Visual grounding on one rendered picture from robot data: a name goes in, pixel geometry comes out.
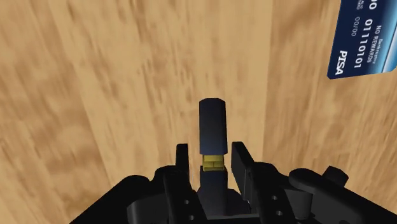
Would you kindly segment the dark blue marker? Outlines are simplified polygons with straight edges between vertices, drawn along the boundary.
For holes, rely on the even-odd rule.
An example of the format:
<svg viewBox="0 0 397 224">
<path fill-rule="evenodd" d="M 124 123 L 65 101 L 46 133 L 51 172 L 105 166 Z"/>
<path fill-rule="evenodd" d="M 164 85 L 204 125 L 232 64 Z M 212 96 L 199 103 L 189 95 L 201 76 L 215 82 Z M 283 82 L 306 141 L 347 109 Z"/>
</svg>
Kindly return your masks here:
<svg viewBox="0 0 397 224">
<path fill-rule="evenodd" d="M 199 102 L 199 149 L 202 155 L 198 196 L 208 216 L 227 214 L 228 176 L 224 156 L 227 154 L 226 107 L 219 98 Z"/>
</svg>

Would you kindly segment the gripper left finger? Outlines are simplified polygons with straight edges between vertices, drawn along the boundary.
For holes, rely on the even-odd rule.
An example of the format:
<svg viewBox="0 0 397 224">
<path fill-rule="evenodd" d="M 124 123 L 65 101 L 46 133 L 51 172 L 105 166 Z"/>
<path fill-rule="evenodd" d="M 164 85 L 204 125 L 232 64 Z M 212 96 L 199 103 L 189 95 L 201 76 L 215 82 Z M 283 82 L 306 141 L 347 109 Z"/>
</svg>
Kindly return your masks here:
<svg viewBox="0 0 397 224">
<path fill-rule="evenodd" d="M 205 224 L 207 218 L 189 180 L 188 145 L 176 146 L 176 163 L 152 180 L 122 179 L 70 224 Z"/>
</svg>

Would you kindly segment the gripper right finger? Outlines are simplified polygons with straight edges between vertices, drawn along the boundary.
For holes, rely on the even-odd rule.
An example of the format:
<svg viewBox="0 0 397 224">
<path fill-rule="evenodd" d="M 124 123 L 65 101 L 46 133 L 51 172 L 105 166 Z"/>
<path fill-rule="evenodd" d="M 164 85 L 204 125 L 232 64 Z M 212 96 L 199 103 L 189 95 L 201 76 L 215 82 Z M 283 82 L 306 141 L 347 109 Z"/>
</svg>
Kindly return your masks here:
<svg viewBox="0 0 397 224">
<path fill-rule="evenodd" d="M 333 166 L 323 174 L 298 168 L 285 176 L 234 142 L 232 173 L 261 224 L 397 224 L 397 214 L 348 190 L 348 175 Z"/>
</svg>

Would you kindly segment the blue bank card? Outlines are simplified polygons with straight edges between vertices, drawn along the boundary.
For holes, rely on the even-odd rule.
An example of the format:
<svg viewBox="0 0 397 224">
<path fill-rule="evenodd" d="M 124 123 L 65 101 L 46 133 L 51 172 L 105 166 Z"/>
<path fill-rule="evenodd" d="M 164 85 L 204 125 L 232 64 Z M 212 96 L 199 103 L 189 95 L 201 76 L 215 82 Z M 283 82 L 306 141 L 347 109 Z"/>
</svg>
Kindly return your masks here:
<svg viewBox="0 0 397 224">
<path fill-rule="evenodd" d="M 397 0 L 341 0 L 327 77 L 397 68 Z"/>
</svg>

